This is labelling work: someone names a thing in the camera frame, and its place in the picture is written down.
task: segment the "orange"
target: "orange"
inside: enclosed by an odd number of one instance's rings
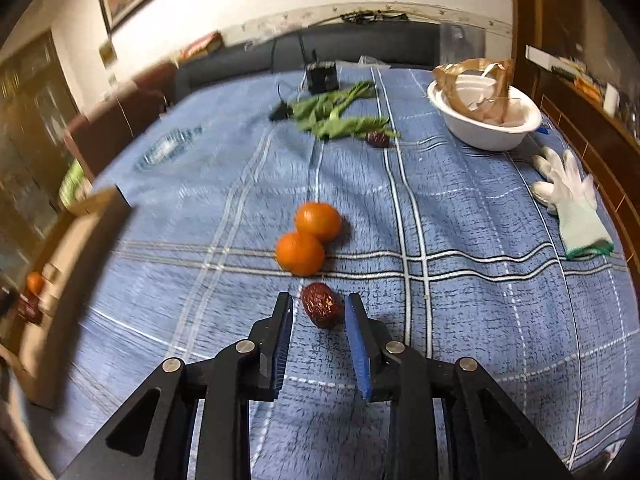
[[[329,204],[307,202],[296,212],[296,229],[309,233],[322,243],[337,237],[342,227],[342,218]]]
[[[276,245],[276,261],[295,276],[311,276],[324,262],[324,247],[307,233],[285,233]]]
[[[27,290],[34,295],[38,295],[42,292],[44,287],[44,278],[42,274],[35,270],[27,275]]]

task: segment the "green vegetable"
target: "green vegetable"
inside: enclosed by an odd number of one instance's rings
[[[389,119],[380,117],[358,117],[341,119],[342,113],[356,99],[367,99],[376,96],[373,81],[360,81],[349,90],[328,92],[311,99],[291,103],[293,119],[298,129],[311,132],[318,139],[339,139],[341,137],[358,137],[364,139],[369,132],[381,131],[389,137],[397,137],[386,128]]]

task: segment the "white glove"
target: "white glove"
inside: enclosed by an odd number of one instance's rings
[[[534,155],[532,163],[547,182],[534,182],[530,189],[547,211],[558,215],[567,259],[585,254],[609,254],[613,241],[596,213],[593,177],[580,179],[574,154],[569,150],[564,152],[564,165],[551,148],[545,146],[541,152],[543,156]]]

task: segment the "blue plaid tablecloth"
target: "blue plaid tablecloth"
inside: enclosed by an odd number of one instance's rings
[[[620,240],[598,198],[617,253],[567,261],[558,219],[527,189],[540,179],[531,156],[543,145],[561,153],[564,140],[551,129],[482,152],[426,99],[429,72],[340,70],[342,85],[364,78],[378,97],[345,116],[390,117],[402,138],[388,150],[270,123],[277,85],[295,98],[301,83],[284,73],[192,94],[101,175],[132,218],[81,321],[59,408],[25,407],[55,473],[165,357],[214,356],[286,290],[296,312],[287,376],[277,402],[250,407],[253,478],[380,477],[388,406],[360,399],[342,327],[317,329],[304,314],[300,291],[317,278],[273,259],[309,200],[331,203],[349,228],[328,247],[322,280],[359,292],[394,338],[444,361],[476,357],[570,468],[620,445],[640,390]]]

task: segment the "white bowl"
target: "white bowl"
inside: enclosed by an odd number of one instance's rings
[[[463,102],[473,100],[477,102],[480,94],[485,97],[491,96],[494,84],[495,81],[491,78],[463,74],[456,80],[456,89]],[[452,134],[462,142],[489,152],[512,150],[529,132],[537,130],[542,123],[542,115],[536,104],[513,86],[509,86],[509,97],[520,100],[525,122],[521,126],[507,128],[481,123],[459,114],[449,106],[442,91],[436,90],[435,81],[427,88],[427,96],[431,103],[443,113],[444,121]]]

